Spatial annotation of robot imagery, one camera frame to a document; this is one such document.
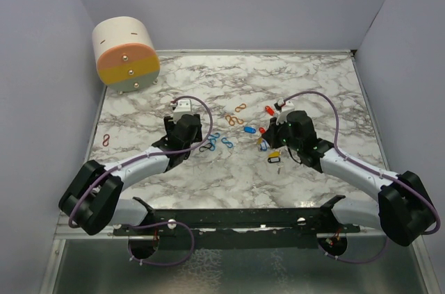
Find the yellow key tag with key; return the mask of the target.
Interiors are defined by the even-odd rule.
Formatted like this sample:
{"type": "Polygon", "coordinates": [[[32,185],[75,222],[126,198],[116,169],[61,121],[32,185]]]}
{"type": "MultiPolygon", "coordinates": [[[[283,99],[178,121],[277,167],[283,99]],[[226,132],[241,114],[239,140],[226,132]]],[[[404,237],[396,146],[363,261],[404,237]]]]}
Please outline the yellow key tag with key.
{"type": "Polygon", "coordinates": [[[268,155],[268,157],[269,157],[269,158],[280,157],[280,154],[281,154],[281,151],[280,151],[280,150],[276,150],[276,151],[273,151],[272,153],[270,153],[270,154],[268,155]]]}

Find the red S carabiner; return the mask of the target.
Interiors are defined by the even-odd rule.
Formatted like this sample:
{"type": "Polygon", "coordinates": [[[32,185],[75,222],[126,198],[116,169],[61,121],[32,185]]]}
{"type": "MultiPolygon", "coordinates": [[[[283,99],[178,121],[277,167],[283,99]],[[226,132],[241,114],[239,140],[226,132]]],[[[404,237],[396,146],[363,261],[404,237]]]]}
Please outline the red S carabiner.
{"type": "Polygon", "coordinates": [[[109,134],[107,134],[107,133],[103,135],[103,140],[102,140],[102,146],[103,147],[108,147],[109,146],[110,138],[111,138],[111,136],[109,134]]]}

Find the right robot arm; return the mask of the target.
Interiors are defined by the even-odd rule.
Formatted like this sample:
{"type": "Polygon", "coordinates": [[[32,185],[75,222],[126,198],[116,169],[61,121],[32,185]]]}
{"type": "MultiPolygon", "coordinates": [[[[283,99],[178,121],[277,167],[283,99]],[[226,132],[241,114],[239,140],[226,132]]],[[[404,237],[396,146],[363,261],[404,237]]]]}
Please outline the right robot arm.
{"type": "Polygon", "coordinates": [[[382,170],[348,155],[317,136],[305,111],[292,111],[283,121],[271,118],[261,137],[271,148],[286,147],[304,166],[345,181],[371,198],[365,202],[341,197],[319,215],[325,231],[335,232],[344,224],[370,227],[407,247],[437,221],[435,208],[415,173],[382,170]]]}

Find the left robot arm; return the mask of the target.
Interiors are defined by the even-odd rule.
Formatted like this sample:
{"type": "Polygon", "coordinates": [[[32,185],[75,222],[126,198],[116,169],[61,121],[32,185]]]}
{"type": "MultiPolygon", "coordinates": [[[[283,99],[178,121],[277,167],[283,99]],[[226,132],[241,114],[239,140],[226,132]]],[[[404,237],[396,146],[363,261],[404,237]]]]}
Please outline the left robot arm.
{"type": "Polygon", "coordinates": [[[133,158],[107,165],[89,160],[81,166],[58,203],[71,228],[99,233],[111,223],[123,190],[177,167],[190,156],[193,144],[202,141],[197,113],[183,114],[177,121],[166,116],[164,127],[166,135],[133,158]]]}

